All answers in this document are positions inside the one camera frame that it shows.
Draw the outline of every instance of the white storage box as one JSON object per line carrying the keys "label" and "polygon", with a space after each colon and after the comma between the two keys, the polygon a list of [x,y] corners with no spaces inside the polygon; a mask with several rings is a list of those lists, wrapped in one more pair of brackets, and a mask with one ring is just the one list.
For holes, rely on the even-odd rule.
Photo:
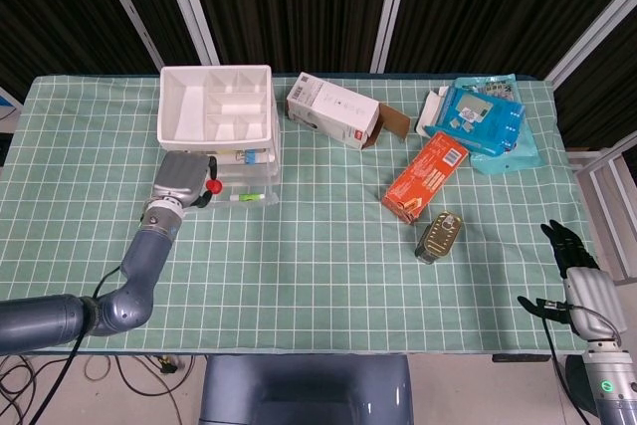
{"label": "white storage box", "polygon": [[[281,182],[279,116],[268,66],[165,67],[157,139],[217,158],[224,188],[211,206],[273,204]],[[257,200],[245,200],[246,195]]]}
{"label": "white storage box", "polygon": [[161,69],[157,139],[164,149],[273,147],[268,66]]}

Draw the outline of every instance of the electrical cable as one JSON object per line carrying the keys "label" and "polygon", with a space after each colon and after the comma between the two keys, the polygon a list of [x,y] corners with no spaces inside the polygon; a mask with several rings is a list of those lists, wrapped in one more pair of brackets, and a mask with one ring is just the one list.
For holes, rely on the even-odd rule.
{"label": "electrical cable", "polygon": [[[93,295],[92,295],[93,299],[96,299],[98,297],[98,294],[100,293],[100,289],[102,288],[102,285],[104,284],[106,279],[108,279],[110,276],[115,274],[117,271],[119,271],[119,266],[114,268],[112,271],[110,271],[108,274],[106,274],[105,276],[103,276],[100,279],[100,281],[98,282],[98,285],[96,286],[96,289],[93,291]],[[44,413],[45,409],[49,405],[49,402],[51,402],[51,399],[53,398],[55,393],[58,391],[58,388],[60,387],[60,384],[62,383],[62,380],[64,380],[64,377],[67,375],[67,372],[69,371],[69,368],[71,367],[71,364],[73,363],[73,360],[76,358],[76,355],[78,355],[78,350],[80,349],[80,344],[82,343],[82,340],[84,339],[85,335],[89,331],[88,330],[88,326],[89,326],[89,324],[85,320],[85,323],[82,326],[82,330],[80,331],[80,335],[78,335],[78,338],[76,339],[76,342],[73,345],[73,349],[71,350],[71,353],[69,354],[69,357],[67,358],[67,361],[64,364],[64,367],[62,367],[62,370],[60,371],[60,374],[58,375],[58,378],[56,379],[56,381],[54,382],[53,386],[51,387],[51,390],[49,390],[49,393],[45,397],[45,399],[42,402],[42,404],[40,404],[40,407],[36,411],[35,415],[31,419],[31,421],[29,422],[30,425],[35,425],[38,422],[38,420],[40,419],[40,417]]]}
{"label": "electrical cable", "polygon": [[564,393],[568,397],[568,400],[570,400],[571,405],[573,406],[575,411],[579,414],[584,424],[590,425],[590,422],[584,416],[584,412],[582,412],[579,406],[577,406],[577,404],[575,403],[575,400],[570,394],[570,391],[568,390],[568,387],[566,386],[566,381],[564,380],[564,377],[561,374],[561,370],[559,369],[559,363],[557,362],[557,355],[555,354],[555,347],[553,346],[553,339],[551,338],[550,332],[548,331],[548,325],[546,324],[546,317],[544,315],[542,315],[541,317],[541,324],[543,325],[544,332],[546,333],[546,340],[548,340],[548,347],[550,348],[550,357],[553,362],[553,368],[555,369],[555,373],[557,374],[557,378],[559,379],[561,388],[564,390]]}
{"label": "electrical cable", "polygon": [[89,362],[93,360],[94,357],[95,355],[90,355],[87,361],[84,362],[84,378],[89,382],[100,382],[101,380],[104,380],[110,373],[110,357],[108,355],[103,355],[103,357],[106,359],[106,372],[104,372],[99,377],[91,377],[87,372],[87,367],[89,366]]}
{"label": "electrical cable", "polygon": [[584,311],[588,314],[591,314],[592,316],[595,316],[596,318],[598,318],[599,320],[601,320],[602,322],[604,322],[606,325],[608,325],[608,327],[613,331],[613,335],[614,335],[614,339],[617,342],[617,346],[621,347],[621,334],[619,333],[619,330],[617,329],[617,327],[615,326],[615,324],[606,316],[600,314],[598,311],[594,311],[593,309],[589,309],[586,308],[584,306],[573,306],[573,305],[569,305],[568,306],[570,309],[575,309],[576,311]]}
{"label": "electrical cable", "polygon": [[14,106],[13,109],[11,111],[9,111],[7,114],[5,114],[4,116],[0,116],[0,121],[2,121],[5,118],[8,118],[13,113],[15,113],[17,110],[18,110],[18,108],[16,106]]}
{"label": "electrical cable", "polygon": [[106,282],[106,279],[108,279],[110,276],[112,276],[117,271],[119,271],[119,268],[120,268],[120,266],[117,266],[115,269],[110,271],[108,274],[105,274],[104,277],[100,279],[100,281],[98,282],[98,286],[93,291],[93,295],[92,295],[93,299],[97,299],[98,298],[98,294],[100,293],[100,289],[102,288],[102,286]]}
{"label": "electrical cable", "polygon": [[152,365],[153,367],[155,367],[157,370],[161,370],[161,365],[157,365],[155,362],[152,361],[152,358],[150,358],[148,355],[145,355],[143,358],[145,358],[146,360],[148,360],[148,362],[150,362],[150,365]]}
{"label": "electrical cable", "polygon": [[[36,393],[36,386],[35,386],[35,371],[33,370],[33,366],[31,365],[31,363],[29,363],[27,361],[26,358],[24,358],[23,355],[19,355],[20,360],[22,360],[22,363],[18,363],[15,364],[13,366],[11,366],[6,372],[4,372],[2,374],[2,376],[0,376],[0,395],[2,395],[2,397],[7,400],[8,405],[4,408],[4,410],[2,411],[2,413],[0,413],[0,416],[4,415],[4,413],[10,408],[13,407],[13,409],[15,410],[16,414],[18,415],[18,424],[22,424],[24,422],[24,417],[27,415],[27,413],[29,413],[29,409],[31,408],[31,405],[33,404],[33,399],[35,397],[35,393]],[[5,357],[2,362],[0,362],[0,369],[4,366],[4,364],[7,362],[7,360],[9,360],[10,356]],[[18,390],[12,390],[10,388],[8,388],[4,383],[2,383],[2,381],[7,378],[9,375],[11,375],[11,373],[15,372],[16,370],[20,370],[20,369],[25,369],[27,371],[27,374],[29,376],[27,383],[25,385],[22,386],[22,388],[18,389]],[[29,403],[27,404],[27,408],[23,411],[22,408],[20,407],[20,405],[18,404],[18,397],[25,391],[27,390],[27,388],[29,387],[29,385],[33,382],[34,386],[31,389],[31,396],[29,398]]]}
{"label": "electrical cable", "polygon": [[[172,402],[172,406],[175,408],[175,413],[177,414],[177,422],[179,422],[179,425],[183,425],[183,422],[181,421],[181,413],[179,412],[179,407],[177,406],[177,401],[175,400],[174,395],[172,394],[173,390],[175,390],[177,387],[179,387],[179,385],[181,385],[187,377],[187,375],[190,373],[190,367],[188,368],[188,371],[186,372],[186,375],[184,375],[184,378],[182,379],[181,382],[179,382],[179,384],[174,387],[172,390],[170,388],[168,388],[168,385],[166,384],[166,382],[163,381],[163,379],[157,375],[155,372],[152,371],[152,369],[146,365],[145,363],[143,363],[143,361],[139,360],[137,357],[133,357],[135,360],[137,360],[141,365],[143,365],[143,367],[148,370],[148,372],[150,372],[150,374],[155,377],[157,379],[157,381],[159,381],[159,383],[161,383],[161,385],[166,389],[165,394],[168,395],[168,397],[170,397],[170,401]],[[193,358],[190,358],[190,364],[192,365],[193,363]]]}
{"label": "electrical cable", "polygon": [[[172,388],[169,388],[167,391],[165,392],[159,392],[159,393],[148,393],[148,392],[144,392],[142,390],[138,390],[137,388],[135,388],[134,386],[132,386],[130,384],[130,382],[128,381],[128,379],[126,379],[126,376],[123,373],[123,370],[121,369],[121,363],[119,362],[119,357],[115,356],[115,365],[117,366],[117,370],[119,370],[119,376],[121,377],[121,379],[123,380],[123,383],[126,384],[126,386],[132,390],[133,392],[135,392],[138,395],[141,395],[143,397],[161,397],[162,395],[168,395],[171,392],[174,392],[177,388],[179,388],[183,382],[186,381],[186,379],[190,376],[190,373],[192,372],[192,369],[194,368],[194,364],[195,364],[195,359],[194,356],[190,357],[190,363],[188,364],[188,369],[186,370],[186,373],[184,374],[184,376],[181,378],[181,380],[177,383],[177,385],[175,385]],[[141,363],[144,367],[146,367],[146,364],[143,363],[143,361],[137,357],[134,357],[135,360],[137,360],[139,363]]]}
{"label": "electrical cable", "polygon": [[[6,360],[8,360],[8,358],[9,357],[7,356],[7,357],[5,357],[5,359],[2,362],[0,362],[0,369],[2,368],[2,365],[6,362]],[[31,376],[29,378],[29,381],[27,381],[27,383],[20,389],[20,391],[18,393],[16,393],[16,395],[14,397],[12,397],[11,400],[9,400],[9,404],[0,411],[0,417],[2,417],[7,412],[7,410],[9,410],[9,408],[11,408],[13,406],[13,403],[17,403],[17,400],[27,390],[27,387],[33,383],[32,398],[29,400],[29,405],[27,406],[27,408],[25,409],[25,412],[24,412],[24,415],[26,416],[29,413],[29,408],[31,407],[31,404],[33,403],[33,398],[35,397],[35,393],[36,393],[36,378],[37,378],[37,376],[40,374],[40,372],[42,372],[42,370],[44,370],[49,365],[52,365],[54,363],[64,362],[64,361],[66,361],[65,358],[61,358],[61,359],[57,359],[57,360],[50,360],[49,362],[43,364],[40,368],[38,368],[38,370],[35,371],[33,376]],[[0,380],[2,380],[4,377],[8,376],[10,372],[11,372],[11,369],[9,369],[6,373],[4,373],[2,376],[0,376]]]}

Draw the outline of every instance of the table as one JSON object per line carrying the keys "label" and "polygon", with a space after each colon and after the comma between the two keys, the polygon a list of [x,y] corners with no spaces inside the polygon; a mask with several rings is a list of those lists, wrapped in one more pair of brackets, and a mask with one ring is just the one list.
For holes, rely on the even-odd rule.
{"label": "table", "polygon": [[[333,81],[414,120],[429,90],[449,83]],[[293,82],[274,78],[280,108]],[[148,324],[90,337],[86,349],[546,350],[539,321],[516,300],[563,298],[539,223],[588,231],[550,83],[520,82],[520,90],[547,165],[485,176],[465,161],[415,226],[379,198],[423,138],[384,131],[361,152],[282,116],[281,202],[187,216]],[[87,295],[118,264],[163,155],[158,93],[158,78],[36,79],[0,182],[0,299]],[[451,255],[417,262],[418,238],[445,209],[465,221]],[[554,334],[560,350],[582,347],[565,326]]]}

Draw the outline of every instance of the white box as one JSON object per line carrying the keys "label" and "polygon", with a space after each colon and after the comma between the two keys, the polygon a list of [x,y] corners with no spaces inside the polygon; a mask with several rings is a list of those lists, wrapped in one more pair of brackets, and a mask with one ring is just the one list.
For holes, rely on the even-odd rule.
{"label": "white box", "polygon": [[301,73],[288,95],[290,119],[362,149],[378,122],[378,102]]}
{"label": "white box", "polygon": [[164,149],[273,149],[269,66],[164,67],[159,84]]}

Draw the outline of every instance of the open box flap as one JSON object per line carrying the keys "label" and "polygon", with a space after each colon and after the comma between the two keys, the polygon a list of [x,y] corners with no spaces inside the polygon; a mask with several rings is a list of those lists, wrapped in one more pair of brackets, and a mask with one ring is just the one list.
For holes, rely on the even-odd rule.
{"label": "open box flap", "polygon": [[391,131],[402,140],[407,137],[407,133],[409,132],[409,116],[386,104],[378,103],[378,107],[380,109],[378,121],[362,149],[374,144],[383,128]]}

